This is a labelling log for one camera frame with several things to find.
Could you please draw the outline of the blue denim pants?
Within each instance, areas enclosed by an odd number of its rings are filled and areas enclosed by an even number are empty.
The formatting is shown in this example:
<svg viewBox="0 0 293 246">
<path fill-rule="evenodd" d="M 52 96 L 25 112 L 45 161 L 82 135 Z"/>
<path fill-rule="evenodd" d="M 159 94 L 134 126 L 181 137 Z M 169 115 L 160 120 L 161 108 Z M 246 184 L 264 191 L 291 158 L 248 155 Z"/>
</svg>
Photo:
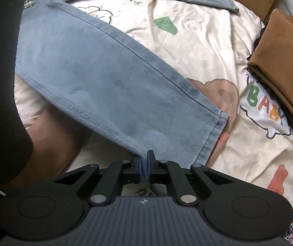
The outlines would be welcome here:
<svg viewBox="0 0 293 246">
<path fill-rule="evenodd" d="M 142 44 L 74 7 L 24 0 L 16 74 L 51 103 L 28 129 L 33 152 L 10 182 L 21 189 L 62 173 L 80 150 L 77 123 L 146 159 L 205 164 L 228 116 Z M 238 12 L 232 0 L 179 0 Z"/>
</svg>

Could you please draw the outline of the folded dark patterned clothes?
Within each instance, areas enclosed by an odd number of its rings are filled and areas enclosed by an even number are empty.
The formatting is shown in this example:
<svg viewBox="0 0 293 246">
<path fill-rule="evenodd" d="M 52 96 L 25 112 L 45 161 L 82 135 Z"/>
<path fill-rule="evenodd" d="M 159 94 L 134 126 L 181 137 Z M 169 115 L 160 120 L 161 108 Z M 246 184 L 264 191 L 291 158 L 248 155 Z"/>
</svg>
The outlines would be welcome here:
<svg viewBox="0 0 293 246">
<path fill-rule="evenodd" d="M 267 24 L 265 24 L 264 28 L 261 29 L 261 31 L 258 34 L 257 39 L 254 41 L 254 43 L 253 43 L 253 52 L 256 50 L 258 44 L 260 43 L 261 37 L 263 36 L 266 28 L 267 28 Z M 255 68 L 252 68 L 252 67 L 248 66 L 247 70 L 257 80 L 257 82 L 261 83 L 262 87 L 264 87 L 264 89 L 267 91 L 269 96 L 272 99 L 275 99 L 278 102 L 278 104 L 280 105 L 280 108 L 283 109 L 283 112 L 285 113 L 285 116 L 287 118 L 287 123 L 293 129 L 293 114 L 290 112 L 290 110 L 284 104 L 282 99 L 275 92 L 275 90 L 274 90 L 275 86 L 269 85 L 267 82 L 265 82 L 265 80 L 262 79 L 260 77 L 260 75 L 255 72 L 255 70 L 256 70 Z"/>
</svg>

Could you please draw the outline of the cream bear print bedsheet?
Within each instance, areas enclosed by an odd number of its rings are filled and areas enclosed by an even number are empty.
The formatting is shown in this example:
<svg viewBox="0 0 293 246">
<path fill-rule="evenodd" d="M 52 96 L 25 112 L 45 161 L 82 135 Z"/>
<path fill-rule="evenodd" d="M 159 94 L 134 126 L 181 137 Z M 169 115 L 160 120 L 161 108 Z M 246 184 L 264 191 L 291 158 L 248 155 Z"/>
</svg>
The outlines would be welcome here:
<svg viewBox="0 0 293 246">
<path fill-rule="evenodd" d="M 263 27 L 239 5 L 230 13 L 175 0 L 79 0 L 72 5 L 150 49 L 229 113 L 229 129 L 207 165 L 293 203 L 293 129 L 247 71 Z"/>
</svg>

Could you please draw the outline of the folded brown garment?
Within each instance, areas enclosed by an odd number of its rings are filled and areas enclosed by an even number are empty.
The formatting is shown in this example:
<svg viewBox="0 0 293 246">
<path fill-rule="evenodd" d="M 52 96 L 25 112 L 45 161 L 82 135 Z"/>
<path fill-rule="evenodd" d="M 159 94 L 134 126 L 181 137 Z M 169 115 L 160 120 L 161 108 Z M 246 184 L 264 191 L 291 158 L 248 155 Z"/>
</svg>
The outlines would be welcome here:
<svg viewBox="0 0 293 246">
<path fill-rule="evenodd" d="M 293 114 L 293 16 L 274 9 L 248 66 L 255 68 Z"/>
</svg>

